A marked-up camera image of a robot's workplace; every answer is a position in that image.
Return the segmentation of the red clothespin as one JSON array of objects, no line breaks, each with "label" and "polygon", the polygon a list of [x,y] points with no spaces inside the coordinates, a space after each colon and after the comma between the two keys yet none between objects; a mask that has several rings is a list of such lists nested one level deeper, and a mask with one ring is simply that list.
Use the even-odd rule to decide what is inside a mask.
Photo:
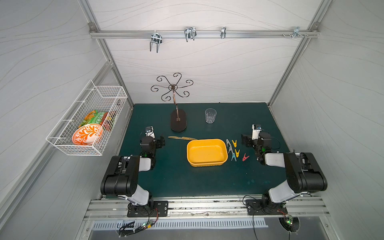
[{"label": "red clothespin", "polygon": [[247,156],[246,154],[244,154],[243,158],[242,158],[242,161],[246,161],[247,159],[249,158],[249,156]]}]

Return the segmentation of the grey clothespin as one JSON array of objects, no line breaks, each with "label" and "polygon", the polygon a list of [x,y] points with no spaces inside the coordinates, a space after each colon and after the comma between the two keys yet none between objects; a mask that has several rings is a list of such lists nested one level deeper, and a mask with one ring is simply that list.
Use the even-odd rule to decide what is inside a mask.
[{"label": "grey clothespin", "polygon": [[231,142],[228,140],[228,139],[226,139],[226,144],[227,144],[227,147],[228,147],[228,153],[234,153],[233,152],[233,148],[232,148],[232,144],[231,144]]}]

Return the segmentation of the teal clothespin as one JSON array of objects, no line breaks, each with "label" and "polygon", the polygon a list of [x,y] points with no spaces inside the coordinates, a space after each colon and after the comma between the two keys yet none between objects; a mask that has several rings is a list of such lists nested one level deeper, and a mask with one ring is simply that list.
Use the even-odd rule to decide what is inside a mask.
[{"label": "teal clothespin", "polygon": [[236,157],[236,154],[235,154],[235,153],[232,154],[231,161],[233,161],[233,160],[234,160],[235,162],[237,161],[237,157]]}]

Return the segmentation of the yellow plastic storage box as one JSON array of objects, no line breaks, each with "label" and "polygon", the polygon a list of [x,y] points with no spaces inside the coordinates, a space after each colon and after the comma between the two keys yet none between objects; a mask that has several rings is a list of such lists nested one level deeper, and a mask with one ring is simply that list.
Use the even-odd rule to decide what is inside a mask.
[{"label": "yellow plastic storage box", "polygon": [[190,141],[187,160],[193,167],[221,166],[228,160],[226,144],[220,139]]}]

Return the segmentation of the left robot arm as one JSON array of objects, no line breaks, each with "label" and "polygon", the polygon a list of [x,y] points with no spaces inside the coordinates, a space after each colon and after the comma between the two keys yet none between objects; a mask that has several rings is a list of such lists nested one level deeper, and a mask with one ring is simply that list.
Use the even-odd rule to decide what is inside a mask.
[{"label": "left robot arm", "polygon": [[143,137],[141,153],[131,156],[112,156],[102,179],[102,195],[115,196],[129,201],[133,206],[153,208],[153,197],[139,185],[139,173],[153,170],[156,151],[165,146],[165,138]]}]

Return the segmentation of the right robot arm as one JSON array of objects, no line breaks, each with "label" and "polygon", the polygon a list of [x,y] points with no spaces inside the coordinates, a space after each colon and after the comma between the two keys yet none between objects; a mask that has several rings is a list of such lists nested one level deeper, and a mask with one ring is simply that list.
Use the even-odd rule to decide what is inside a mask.
[{"label": "right robot arm", "polygon": [[274,153],[272,137],[254,131],[252,136],[241,135],[242,144],[253,148],[257,161],[264,166],[284,168],[286,180],[263,194],[262,207],[275,207],[305,194],[323,192],[328,188],[327,179],[312,153]]}]

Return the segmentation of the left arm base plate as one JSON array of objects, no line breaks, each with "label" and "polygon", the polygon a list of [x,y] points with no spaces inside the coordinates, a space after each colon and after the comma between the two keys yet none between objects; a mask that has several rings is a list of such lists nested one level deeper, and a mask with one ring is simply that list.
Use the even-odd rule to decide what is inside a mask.
[{"label": "left arm base plate", "polygon": [[166,217],[168,215],[168,201],[149,201],[145,206],[128,204],[128,218]]}]

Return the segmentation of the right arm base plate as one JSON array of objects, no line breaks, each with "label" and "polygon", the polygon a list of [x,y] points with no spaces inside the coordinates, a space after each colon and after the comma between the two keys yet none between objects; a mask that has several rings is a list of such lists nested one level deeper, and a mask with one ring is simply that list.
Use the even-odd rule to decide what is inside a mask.
[{"label": "right arm base plate", "polygon": [[285,204],[267,203],[262,200],[248,199],[244,201],[247,213],[250,216],[261,215],[288,215]]}]

